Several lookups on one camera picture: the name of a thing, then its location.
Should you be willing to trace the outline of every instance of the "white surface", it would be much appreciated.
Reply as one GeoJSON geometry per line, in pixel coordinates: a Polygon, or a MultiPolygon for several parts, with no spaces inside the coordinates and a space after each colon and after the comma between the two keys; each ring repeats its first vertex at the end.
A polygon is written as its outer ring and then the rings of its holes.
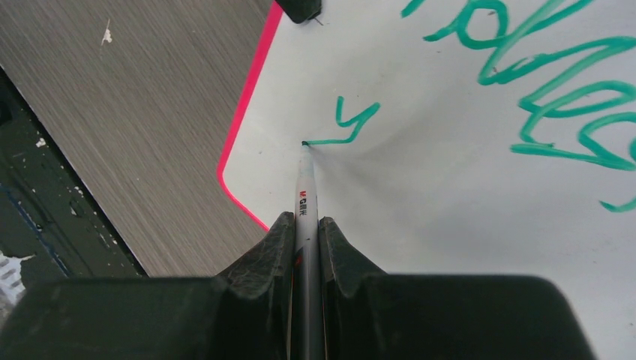
{"type": "MultiPolygon", "coordinates": [[[[508,33],[546,1],[504,1],[508,33]]],[[[515,154],[530,115],[518,101],[593,51],[545,65],[505,85],[477,83],[494,49],[473,50],[447,26],[461,0],[427,0],[401,19],[401,1],[325,1],[320,17],[283,17],[223,177],[265,224],[293,209],[302,140],[345,139],[343,120],[375,102],[378,113],[345,145],[315,147],[320,216],[389,272],[514,273],[553,281],[568,297],[600,359],[636,354],[636,210],[599,200],[636,197],[636,173],[557,157],[515,154]]],[[[566,1],[559,9],[574,1],[566,1]]],[[[469,33],[492,38],[497,16],[473,14],[469,33]]],[[[599,0],[524,37],[496,66],[609,36],[636,35],[636,1],[599,0]]],[[[546,104],[600,80],[636,84],[636,50],[607,58],[540,100],[546,104]]],[[[592,94],[566,108],[617,96],[592,94]]],[[[627,103],[571,118],[544,118],[533,135],[589,154],[585,124],[635,111],[627,103]]],[[[594,139],[622,158],[636,124],[604,127],[594,139]]]]}
{"type": "Polygon", "coordinates": [[[34,255],[19,258],[5,256],[0,251],[0,295],[4,296],[12,305],[18,303],[26,290],[22,284],[22,261],[29,260],[34,255]]]}

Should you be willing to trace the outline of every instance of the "black object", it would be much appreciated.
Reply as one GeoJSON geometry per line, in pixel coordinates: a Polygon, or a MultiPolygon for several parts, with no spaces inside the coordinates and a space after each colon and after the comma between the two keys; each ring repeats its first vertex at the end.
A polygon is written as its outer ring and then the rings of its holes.
{"type": "Polygon", "coordinates": [[[320,15],[321,0],[276,0],[285,14],[296,24],[312,20],[320,15]]]}
{"type": "MultiPolygon", "coordinates": [[[[286,359],[293,240],[285,212],[216,277],[30,290],[0,334],[0,359],[286,359]]],[[[319,243],[330,360],[593,359],[545,280],[386,274],[329,217],[319,243]]]]}
{"type": "Polygon", "coordinates": [[[22,281],[146,273],[0,69],[0,251],[22,281]]]}

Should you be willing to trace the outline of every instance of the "whiteboard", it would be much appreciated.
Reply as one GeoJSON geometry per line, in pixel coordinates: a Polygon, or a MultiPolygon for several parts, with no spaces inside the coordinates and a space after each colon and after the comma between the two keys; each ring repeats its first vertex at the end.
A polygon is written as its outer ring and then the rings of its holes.
{"type": "Polygon", "coordinates": [[[219,167],[237,204],[291,210],[316,140],[320,216],[378,266],[547,278],[600,359],[634,358],[636,1],[272,13],[219,167]]]}

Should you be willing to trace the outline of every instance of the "white paint speck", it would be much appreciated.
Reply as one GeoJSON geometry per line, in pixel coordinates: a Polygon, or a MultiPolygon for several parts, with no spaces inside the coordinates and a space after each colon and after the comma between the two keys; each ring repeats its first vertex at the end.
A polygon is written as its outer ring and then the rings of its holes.
{"type": "Polygon", "coordinates": [[[108,44],[113,42],[113,38],[110,36],[110,29],[108,28],[110,26],[110,19],[108,19],[108,22],[106,23],[106,31],[103,32],[103,37],[101,38],[101,46],[104,45],[104,41],[106,41],[108,44]]]}
{"type": "Polygon", "coordinates": [[[97,235],[100,237],[101,241],[103,242],[104,245],[106,245],[109,249],[110,249],[110,245],[108,245],[108,242],[106,241],[106,239],[104,238],[103,235],[101,235],[101,232],[98,232],[97,235]]]}

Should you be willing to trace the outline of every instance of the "green marker line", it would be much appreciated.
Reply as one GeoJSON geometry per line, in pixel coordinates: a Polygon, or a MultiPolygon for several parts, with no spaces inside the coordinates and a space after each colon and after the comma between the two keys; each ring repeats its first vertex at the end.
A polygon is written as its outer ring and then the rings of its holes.
{"type": "MultiPolygon", "coordinates": [[[[587,55],[585,58],[577,61],[573,65],[570,65],[558,76],[550,79],[534,92],[519,100],[517,105],[521,109],[529,112],[531,115],[526,120],[526,123],[523,125],[519,133],[519,137],[523,143],[512,145],[510,147],[510,151],[517,154],[539,155],[552,158],[567,158],[576,161],[585,161],[616,170],[636,171],[636,164],[634,162],[609,152],[605,147],[591,137],[594,131],[605,126],[610,126],[618,122],[636,123],[636,112],[621,112],[618,114],[603,116],[583,126],[578,133],[578,140],[579,143],[590,150],[592,154],[578,154],[571,151],[561,150],[555,148],[555,144],[553,143],[537,142],[532,136],[533,130],[542,119],[565,119],[589,113],[596,113],[601,110],[618,107],[636,100],[636,87],[632,84],[619,80],[605,80],[570,91],[568,94],[558,97],[555,100],[548,101],[543,106],[536,104],[542,98],[545,98],[554,90],[558,89],[560,86],[567,83],[586,69],[591,68],[598,62],[635,48],[636,37],[615,36],[589,41],[551,54],[542,53],[529,58],[522,58],[521,60],[513,62],[513,65],[506,69],[499,70],[496,73],[493,73],[492,70],[497,66],[506,53],[522,38],[525,38],[533,32],[545,29],[554,23],[558,23],[559,21],[585,8],[587,5],[592,3],[592,1],[593,0],[579,0],[564,9],[553,13],[563,2],[565,2],[565,0],[547,0],[537,11],[528,16],[528,18],[514,31],[506,34],[509,25],[509,14],[508,9],[503,2],[500,0],[467,0],[466,5],[464,5],[463,9],[457,17],[455,17],[455,19],[439,31],[428,36],[424,36],[424,40],[429,42],[439,41],[455,33],[457,34],[457,39],[461,42],[461,44],[469,49],[483,50],[494,48],[494,51],[490,54],[477,77],[477,83],[483,86],[489,86],[495,83],[507,84],[520,79],[521,77],[524,77],[545,65],[557,62],[560,59],[564,59],[568,56],[574,56],[585,51],[595,50],[592,54],[587,55]],[[495,11],[499,27],[496,34],[491,39],[475,40],[468,34],[468,25],[470,24],[470,20],[472,19],[474,12],[478,9],[495,11]],[[603,100],[598,103],[579,106],[577,108],[563,109],[564,107],[580,100],[582,97],[605,91],[616,92],[618,95],[609,100],[603,100]]],[[[405,17],[405,14],[406,16],[412,14],[413,11],[422,5],[422,3],[423,1],[411,1],[404,10],[402,10],[402,17],[405,17]]],[[[636,161],[636,139],[632,141],[629,148],[631,159],[636,161]]],[[[631,202],[627,202],[624,205],[612,205],[603,201],[600,203],[604,208],[611,212],[627,212],[636,209],[636,199],[633,199],[631,202]]]]}
{"type": "Polygon", "coordinates": [[[426,0],[411,0],[411,2],[402,10],[402,19],[413,14],[426,0]]]}
{"type": "Polygon", "coordinates": [[[374,103],[349,121],[342,121],[342,107],[344,105],[344,97],[339,96],[336,104],[336,124],[341,128],[348,128],[355,124],[351,136],[346,139],[327,139],[327,140],[307,140],[309,145],[330,145],[330,144],[348,144],[358,137],[360,130],[372,116],[380,109],[380,103],[374,103]]]}

